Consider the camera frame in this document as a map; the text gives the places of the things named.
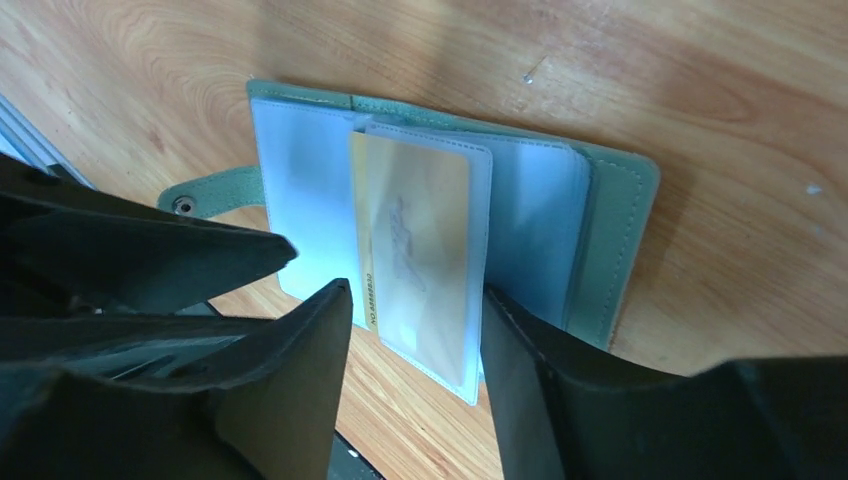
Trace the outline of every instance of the wooden table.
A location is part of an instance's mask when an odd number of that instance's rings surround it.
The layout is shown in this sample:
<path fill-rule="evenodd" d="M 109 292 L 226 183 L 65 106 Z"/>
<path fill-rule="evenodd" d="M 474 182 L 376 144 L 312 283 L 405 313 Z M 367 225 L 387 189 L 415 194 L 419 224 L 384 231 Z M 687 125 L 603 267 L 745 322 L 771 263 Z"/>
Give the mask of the wooden table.
<path fill-rule="evenodd" d="M 256 163 L 251 77 L 391 97 L 654 158 L 614 353 L 691 373 L 848 351 L 842 0 L 9 1 L 0 92 L 101 189 L 146 204 Z M 533 72 L 532 83 L 523 77 Z M 264 212 L 223 221 L 267 228 Z M 216 301 L 278 316 L 273 278 Z M 338 428 L 389 478 L 496 478 L 464 406 L 363 331 Z"/>

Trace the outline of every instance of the wallet strap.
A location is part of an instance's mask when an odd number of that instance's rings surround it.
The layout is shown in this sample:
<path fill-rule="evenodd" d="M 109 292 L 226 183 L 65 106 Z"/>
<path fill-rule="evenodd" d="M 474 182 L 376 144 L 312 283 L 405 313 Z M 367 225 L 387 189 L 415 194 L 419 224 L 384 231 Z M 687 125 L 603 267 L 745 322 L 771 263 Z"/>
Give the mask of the wallet strap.
<path fill-rule="evenodd" d="M 264 205 L 265 188 L 259 166 L 231 168 L 174 185 L 162 192 L 156 202 L 160 210 L 196 218 Z"/>

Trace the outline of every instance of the green wallet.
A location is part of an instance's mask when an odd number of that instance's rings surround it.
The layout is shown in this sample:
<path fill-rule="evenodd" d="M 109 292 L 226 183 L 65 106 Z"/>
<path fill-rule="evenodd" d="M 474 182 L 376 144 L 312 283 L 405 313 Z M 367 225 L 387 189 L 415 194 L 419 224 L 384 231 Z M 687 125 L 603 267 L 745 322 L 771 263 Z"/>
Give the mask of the green wallet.
<path fill-rule="evenodd" d="M 634 153 L 528 130 L 496 125 L 403 102 L 251 80 L 248 97 L 280 100 L 392 118 L 404 126 L 474 132 L 564 143 L 590 165 L 590 186 L 562 326 L 585 342 L 608 349 L 622 296 L 648 220 L 660 172 Z M 209 218 L 265 204 L 258 166 L 239 167 L 175 185 L 158 207 Z"/>

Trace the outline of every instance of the yellow card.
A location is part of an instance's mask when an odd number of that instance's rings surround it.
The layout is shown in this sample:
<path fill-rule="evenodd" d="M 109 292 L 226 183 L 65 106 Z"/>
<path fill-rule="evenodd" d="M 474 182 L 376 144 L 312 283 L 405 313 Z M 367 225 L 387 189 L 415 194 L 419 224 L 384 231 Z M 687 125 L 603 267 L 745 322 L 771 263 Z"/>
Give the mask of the yellow card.
<path fill-rule="evenodd" d="M 468 160 L 394 140 L 351 137 L 365 320 L 384 343 L 462 383 Z"/>

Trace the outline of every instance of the wooden surface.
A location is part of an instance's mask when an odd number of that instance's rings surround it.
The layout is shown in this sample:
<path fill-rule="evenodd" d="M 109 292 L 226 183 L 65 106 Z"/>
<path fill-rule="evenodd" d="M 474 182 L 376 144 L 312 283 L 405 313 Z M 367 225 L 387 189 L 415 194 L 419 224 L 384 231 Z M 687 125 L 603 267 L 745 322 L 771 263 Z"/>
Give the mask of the wooden surface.
<path fill-rule="evenodd" d="M 0 91 L 108 192 L 256 162 L 252 77 L 385 96 L 654 158 L 614 352 L 690 373 L 848 351 L 843 0 L 8 1 Z M 532 83 L 523 77 L 532 71 Z M 223 217 L 266 227 L 252 209 Z M 266 279 L 217 302 L 279 315 Z M 493 478 L 468 408 L 356 330 L 339 429 L 389 478 Z"/>

